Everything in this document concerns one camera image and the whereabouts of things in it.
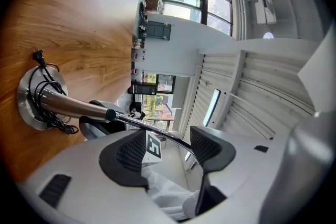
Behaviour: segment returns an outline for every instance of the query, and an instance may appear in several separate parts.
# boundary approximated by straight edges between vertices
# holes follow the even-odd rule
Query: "ceiling light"
[[[270,32],[267,32],[264,34],[264,38],[274,38],[273,34]]]
[[[213,114],[214,111],[215,111],[215,108],[216,108],[216,105],[217,105],[219,96],[220,96],[220,94],[221,94],[220,92],[221,92],[221,91],[215,89],[214,94],[212,95],[212,98],[211,98],[211,102],[210,102],[208,111],[206,112],[205,117],[204,117],[204,120],[203,120],[203,125],[204,125],[205,127],[208,126],[209,121],[210,121],[210,119],[211,119],[211,116],[212,116],[212,114]]]

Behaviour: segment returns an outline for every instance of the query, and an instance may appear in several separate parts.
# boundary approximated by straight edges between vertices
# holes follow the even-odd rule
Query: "white cloth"
[[[147,194],[172,219],[184,220],[195,217],[199,191],[192,193],[149,167],[142,168],[141,175],[148,180]]]

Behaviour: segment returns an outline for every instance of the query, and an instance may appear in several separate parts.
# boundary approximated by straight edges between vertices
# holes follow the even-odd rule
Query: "air conditioner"
[[[277,22],[272,0],[258,0],[254,5],[256,7],[258,24],[269,25]]]

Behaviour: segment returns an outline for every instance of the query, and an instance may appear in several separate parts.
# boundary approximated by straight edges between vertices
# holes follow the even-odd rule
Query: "pipe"
[[[245,0],[242,0],[242,1],[243,1],[243,13],[244,13],[244,24],[243,24],[243,26],[244,26],[244,31],[243,31],[244,36],[243,36],[243,40],[245,40],[246,37],[247,37],[247,18],[246,18],[246,5],[245,5]]]
[[[151,132],[154,132],[158,135],[161,135],[179,146],[188,150],[191,154],[194,155],[191,146],[184,140],[178,138],[172,133],[158,128],[152,124],[139,121],[137,119],[128,117],[122,113],[116,112],[113,109],[108,109],[103,106],[98,106],[94,104],[89,104],[77,99],[68,97],[64,94],[58,93],[54,90],[44,88],[43,94],[41,96],[41,106],[48,110],[64,116],[70,116],[74,118],[80,118],[81,116],[87,116],[94,120],[99,121],[112,121],[118,120],[124,123],[128,123],[135,127],[139,127]]]
[[[238,31],[238,40],[242,40],[243,39],[243,15],[241,13],[242,11],[242,0],[237,0],[237,5],[238,5],[238,12],[239,12],[239,31]]]

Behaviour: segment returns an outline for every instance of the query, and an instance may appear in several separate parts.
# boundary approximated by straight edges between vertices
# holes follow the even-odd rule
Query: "metal pole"
[[[188,150],[194,155],[191,146],[184,140],[176,137],[172,133],[156,127],[147,122],[139,121],[137,119],[128,117],[122,113],[116,112],[113,109],[108,109],[103,106],[98,106],[94,104],[89,104],[77,99],[68,97],[66,95],[60,94],[51,89],[43,89],[43,94],[41,96],[41,106],[51,112],[55,112],[64,116],[71,116],[74,118],[80,118],[81,116],[87,116],[89,118],[99,120],[99,121],[112,121],[118,120],[124,123],[128,123],[135,127],[139,127],[150,132],[154,132],[161,135],[179,146]]]
[[[185,142],[184,140],[176,137],[175,135],[173,135],[172,133],[164,130],[164,129],[161,129],[159,127],[156,127],[150,123],[147,123],[147,122],[143,122],[143,121],[139,121],[137,119],[134,119],[134,118],[131,118],[131,117],[128,117],[122,113],[119,113],[119,112],[116,112],[117,116],[115,117],[116,120],[118,121],[121,121],[121,122],[124,122],[124,123],[128,123],[128,124],[131,124],[135,127],[139,127],[141,129],[145,129],[147,131],[150,131],[150,132],[154,132],[156,134],[159,134],[173,142],[175,142],[176,144],[180,145],[181,147],[185,148],[186,150],[188,150],[191,154],[194,155],[190,145]]]

